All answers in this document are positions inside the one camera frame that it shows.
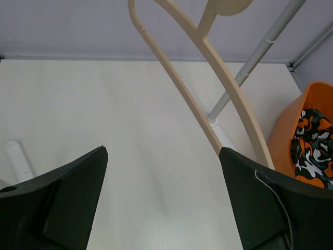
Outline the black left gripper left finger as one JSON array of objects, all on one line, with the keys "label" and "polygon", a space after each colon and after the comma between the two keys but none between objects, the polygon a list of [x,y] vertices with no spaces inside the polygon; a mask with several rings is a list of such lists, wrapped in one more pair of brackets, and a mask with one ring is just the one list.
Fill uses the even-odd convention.
[{"label": "black left gripper left finger", "polygon": [[107,163],[100,146],[1,189],[1,249],[86,249]]}]

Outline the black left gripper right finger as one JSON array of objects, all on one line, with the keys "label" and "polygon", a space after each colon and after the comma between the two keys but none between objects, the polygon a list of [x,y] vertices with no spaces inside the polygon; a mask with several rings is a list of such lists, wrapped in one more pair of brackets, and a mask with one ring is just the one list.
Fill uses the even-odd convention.
[{"label": "black left gripper right finger", "polygon": [[243,249],[332,249],[332,190],[227,147],[219,159]]}]

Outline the orange camouflage shorts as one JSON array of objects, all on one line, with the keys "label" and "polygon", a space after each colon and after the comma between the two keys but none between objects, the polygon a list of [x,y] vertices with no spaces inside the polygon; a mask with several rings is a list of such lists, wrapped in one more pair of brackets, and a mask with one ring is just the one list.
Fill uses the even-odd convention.
[{"label": "orange camouflage shorts", "polygon": [[290,154],[297,180],[332,190],[332,122],[317,109],[301,111]]}]

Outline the beige wooden hanger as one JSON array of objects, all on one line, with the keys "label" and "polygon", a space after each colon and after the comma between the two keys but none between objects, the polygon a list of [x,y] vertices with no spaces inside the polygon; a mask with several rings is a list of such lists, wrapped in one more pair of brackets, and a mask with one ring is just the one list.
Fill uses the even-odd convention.
[{"label": "beige wooden hanger", "polygon": [[[153,37],[146,31],[140,21],[136,9],[135,1],[128,1],[128,10],[132,24],[154,53],[159,63],[162,65],[174,85],[179,90],[181,96],[187,103],[197,122],[205,133],[216,154],[219,154],[222,143],[209,125],[207,118],[201,111],[190,91],[171,65],[163,50],[158,46]],[[208,64],[213,69],[219,81],[229,95],[236,111],[245,127],[246,133],[254,149],[257,162],[274,169],[274,164],[270,156],[266,141],[255,118],[243,91],[233,78],[229,68],[218,55],[217,51],[208,41],[208,34],[216,19],[216,16],[232,16],[245,10],[251,1],[208,1],[203,11],[198,25],[195,25],[189,16],[174,1],[157,1],[160,5],[185,31],[200,53],[204,56]]]}]

